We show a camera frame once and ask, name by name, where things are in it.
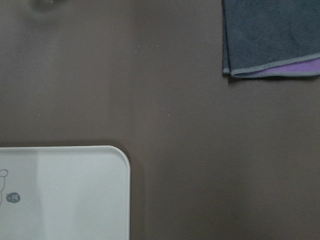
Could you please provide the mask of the cream rabbit tray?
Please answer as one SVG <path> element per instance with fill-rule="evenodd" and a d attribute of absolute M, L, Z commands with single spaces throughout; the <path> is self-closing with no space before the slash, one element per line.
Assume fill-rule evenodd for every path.
<path fill-rule="evenodd" d="M 117 147 L 3 147 L 3 240 L 128 240 L 131 166 Z"/>

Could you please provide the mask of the grey purple folded cloth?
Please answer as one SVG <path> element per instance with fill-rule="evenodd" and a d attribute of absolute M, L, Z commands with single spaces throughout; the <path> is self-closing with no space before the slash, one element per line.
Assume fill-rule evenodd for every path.
<path fill-rule="evenodd" d="M 222 1 L 222 72 L 234 78 L 320 73 L 318 0 Z"/>

